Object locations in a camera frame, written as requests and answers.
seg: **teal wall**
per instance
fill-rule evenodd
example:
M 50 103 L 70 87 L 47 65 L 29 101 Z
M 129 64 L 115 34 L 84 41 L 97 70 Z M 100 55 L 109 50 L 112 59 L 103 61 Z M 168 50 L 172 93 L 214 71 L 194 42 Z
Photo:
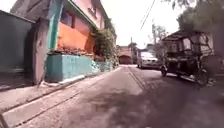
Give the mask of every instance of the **teal wall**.
M 49 82 L 113 69 L 109 61 L 94 62 L 90 57 L 74 55 L 49 55 L 46 66 L 46 80 Z
M 63 0 L 51 0 L 47 16 L 47 19 L 50 20 L 50 27 L 47 35 L 48 51 L 57 47 L 58 23 L 61 19 L 63 5 Z

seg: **sidewalk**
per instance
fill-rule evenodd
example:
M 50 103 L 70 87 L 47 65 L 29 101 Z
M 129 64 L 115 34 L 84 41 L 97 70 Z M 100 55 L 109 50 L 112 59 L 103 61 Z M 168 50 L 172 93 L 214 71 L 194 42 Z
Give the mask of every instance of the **sidewalk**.
M 88 76 L 82 81 L 67 86 L 28 87 L 0 93 L 0 110 L 3 118 L 1 121 L 7 127 L 18 126 L 55 105 L 69 100 L 119 69 L 92 78 Z

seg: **tire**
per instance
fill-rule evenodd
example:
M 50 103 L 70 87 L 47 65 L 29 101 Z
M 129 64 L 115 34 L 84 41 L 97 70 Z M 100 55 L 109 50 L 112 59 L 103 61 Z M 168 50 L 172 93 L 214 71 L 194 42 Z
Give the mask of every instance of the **tire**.
M 197 73 L 195 73 L 195 82 L 199 85 L 199 86 L 206 86 L 209 82 L 209 76 L 207 71 L 202 70 L 199 71 Z
M 143 67 L 142 67 L 142 64 L 140 64 L 140 65 L 139 65 L 139 68 L 140 68 L 140 69 L 142 69 L 142 68 L 143 68 Z
M 163 77 L 166 77 L 166 75 L 167 75 L 167 71 L 164 67 L 161 68 L 161 74 Z

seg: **power line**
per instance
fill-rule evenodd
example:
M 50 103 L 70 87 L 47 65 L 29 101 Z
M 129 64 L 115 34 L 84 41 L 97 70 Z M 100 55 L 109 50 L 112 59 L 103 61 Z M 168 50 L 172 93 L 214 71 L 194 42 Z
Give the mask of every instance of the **power line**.
M 152 11 L 152 7 L 154 6 L 154 4 L 155 4 L 155 0 L 153 0 L 153 3 L 152 3 L 152 5 L 151 5 L 151 7 L 150 7 L 150 11 L 148 12 L 148 14 L 147 14 L 147 16 L 146 16 L 146 18 L 145 18 L 145 20 L 144 20 L 144 22 L 143 22 L 143 24 L 142 24 L 142 26 L 141 26 L 141 29 L 142 29 L 143 26 L 145 25 L 145 22 L 146 22 L 146 20 L 148 19 L 149 14 L 150 14 L 150 12 Z
M 145 15 L 142 17 L 141 23 L 144 21 L 146 15 L 148 14 L 148 11 L 149 11 L 150 7 L 151 7 L 151 5 L 149 5 L 149 7 L 147 8 L 147 10 L 146 10 L 146 12 L 145 12 Z

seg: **building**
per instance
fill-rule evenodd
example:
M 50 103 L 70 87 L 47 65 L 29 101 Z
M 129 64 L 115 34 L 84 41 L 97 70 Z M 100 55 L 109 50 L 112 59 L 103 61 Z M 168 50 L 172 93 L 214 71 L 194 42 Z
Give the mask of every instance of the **building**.
M 105 28 L 108 20 L 100 0 L 18 0 L 11 13 L 32 21 L 49 19 L 49 49 L 70 47 L 89 53 L 94 44 L 91 31 Z
M 132 64 L 132 50 L 128 46 L 119 46 L 119 63 Z
M 91 33 L 112 26 L 100 0 L 17 0 L 11 13 L 34 22 L 40 17 L 49 21 L 47 78 L 57 82 L 96 71 Z M 85 54 L 49 54 L 59 50 Z

